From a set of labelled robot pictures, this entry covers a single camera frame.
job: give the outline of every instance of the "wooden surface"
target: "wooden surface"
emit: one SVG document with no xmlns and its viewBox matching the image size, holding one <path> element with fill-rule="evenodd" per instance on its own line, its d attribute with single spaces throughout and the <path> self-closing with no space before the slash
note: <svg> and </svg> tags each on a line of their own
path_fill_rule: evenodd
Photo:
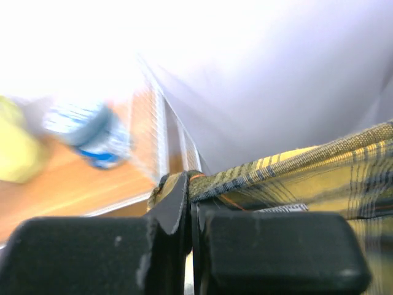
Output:
<svg viewBox="0 0 393 295">
<path fill-rule="evenodd" d="M 126 118 L 125 108 L 115 108 Z M 134 97 L 133 153 L 152 173 L 157 169 L 154 111 L 149 92 Z M 50 158 L 40 175 L 19 186 L 0 182 L 0 244 L 26 219 L 86 214 L 149 192 L 155 186 L 146 173 L 128 162 L 112 170 L 98 170 L 55 140 L 48 146 Z"/>
</svg>

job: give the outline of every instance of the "yellow container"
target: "yellow container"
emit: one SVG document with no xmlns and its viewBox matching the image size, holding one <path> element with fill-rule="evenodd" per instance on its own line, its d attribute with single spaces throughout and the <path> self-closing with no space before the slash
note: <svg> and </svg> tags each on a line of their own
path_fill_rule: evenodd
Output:
<svg viewBox="0 0 393 295">
<path fill-rule="evenodd" d="M 24 183 L 42 170 L 44 147 L 21 128 L 18 106 L 0 95 L 0 180 Z"/>
</svg>

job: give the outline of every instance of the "yellow object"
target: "yellow object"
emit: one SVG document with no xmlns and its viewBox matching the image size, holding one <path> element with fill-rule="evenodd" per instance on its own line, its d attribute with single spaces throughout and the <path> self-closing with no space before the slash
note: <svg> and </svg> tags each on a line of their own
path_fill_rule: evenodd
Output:
<svg viewBox="0 0 393 295">
<path fill-rule="evenodd" d="M 24 183 L 41 171 L 44 149 L 20 124 L 18 106 L 0 96 L 0 180 Z"/>
</svg>

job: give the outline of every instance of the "yellow plaid cloth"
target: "yellow plaid cloth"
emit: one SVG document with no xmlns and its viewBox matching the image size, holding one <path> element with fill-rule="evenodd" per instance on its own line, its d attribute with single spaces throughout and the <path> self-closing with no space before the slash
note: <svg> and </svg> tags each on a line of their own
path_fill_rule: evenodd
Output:
<svg viewBox="0 0 393 295">
<path fill-rule="evenodd" d="M 393 120 L 322 146 L 285 152 L 212 176 L 190 171 L 189 199 L 253 210 L 304 203 L 348 219 L 373 272 L 366 294 L 393 294 Z M 164 176 L 154 206 L 176 182 Z"/>
</svg>

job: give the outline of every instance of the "white surface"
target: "white surface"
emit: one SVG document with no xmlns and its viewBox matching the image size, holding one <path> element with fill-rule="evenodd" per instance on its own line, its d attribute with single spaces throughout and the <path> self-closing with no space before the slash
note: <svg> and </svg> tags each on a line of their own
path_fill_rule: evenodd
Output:
<svg viewBox="0 0 393 295">
<path fill-rule="evenodd" d="M 139 51 L 211 173 L 393 117 L 391 0 L 3 2 L 1 93 L 121 98 Z"/>
</svg>

